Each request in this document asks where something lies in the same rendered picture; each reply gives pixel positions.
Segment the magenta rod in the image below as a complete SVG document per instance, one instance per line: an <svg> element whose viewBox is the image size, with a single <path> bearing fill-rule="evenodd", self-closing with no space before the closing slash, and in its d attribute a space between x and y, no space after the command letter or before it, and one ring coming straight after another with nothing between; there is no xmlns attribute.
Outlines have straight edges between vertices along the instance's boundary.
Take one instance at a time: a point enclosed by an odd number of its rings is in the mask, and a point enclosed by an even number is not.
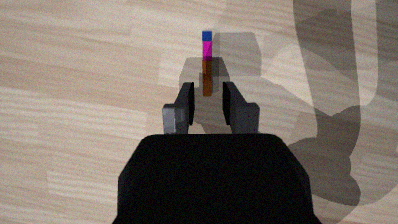
<svg viewBox="0 0 398 224"><path fill-rule="evenodd" d="M212 41L203 41L203 61L212 61Z"/></svg>

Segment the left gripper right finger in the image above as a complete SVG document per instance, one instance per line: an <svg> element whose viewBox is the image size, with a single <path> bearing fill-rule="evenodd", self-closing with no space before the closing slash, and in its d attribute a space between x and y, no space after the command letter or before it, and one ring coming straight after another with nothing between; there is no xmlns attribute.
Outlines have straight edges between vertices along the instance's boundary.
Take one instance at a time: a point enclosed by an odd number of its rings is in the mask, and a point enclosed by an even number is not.
<svg viewBox="0 0 398 224"><path fill-rule="evenodd" d="M223 82L222 109L232 134L258 133L260 107L247 103L233 82Z"/></svg>

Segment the brown rod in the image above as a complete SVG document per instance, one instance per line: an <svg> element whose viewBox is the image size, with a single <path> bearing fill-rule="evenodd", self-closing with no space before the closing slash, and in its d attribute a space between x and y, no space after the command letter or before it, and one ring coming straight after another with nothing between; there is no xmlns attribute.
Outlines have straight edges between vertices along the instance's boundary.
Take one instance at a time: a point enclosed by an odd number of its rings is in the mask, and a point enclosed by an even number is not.
<svg viewBox="0 0 398 224"><path fill-rule="evenodd" d="M211 61L202 60L203 96L212 96Z"/></svg>

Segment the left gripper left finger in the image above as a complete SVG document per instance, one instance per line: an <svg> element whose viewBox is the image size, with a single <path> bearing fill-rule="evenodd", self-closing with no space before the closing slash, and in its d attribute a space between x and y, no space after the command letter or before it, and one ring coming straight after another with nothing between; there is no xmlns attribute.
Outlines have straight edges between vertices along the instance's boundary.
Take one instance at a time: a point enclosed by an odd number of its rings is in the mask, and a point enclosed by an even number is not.
<svg viewBox="0 0 398 224"><path fill-rule="evenodd" d="M174 104L162 108L164 134L188 134L194 110L194 82L184 82Z"/></svg>

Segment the small blue block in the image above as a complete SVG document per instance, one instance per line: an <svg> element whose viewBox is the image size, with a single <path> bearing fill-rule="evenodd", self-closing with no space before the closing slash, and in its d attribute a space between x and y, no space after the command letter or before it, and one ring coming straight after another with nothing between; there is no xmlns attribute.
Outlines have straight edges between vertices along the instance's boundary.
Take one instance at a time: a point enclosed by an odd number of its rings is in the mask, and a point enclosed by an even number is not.
<svg viewBox="0 0 398 224"><path fill-rule="evenodd" d="M202 31L202 41L212 41L212 31Z"/></svg>

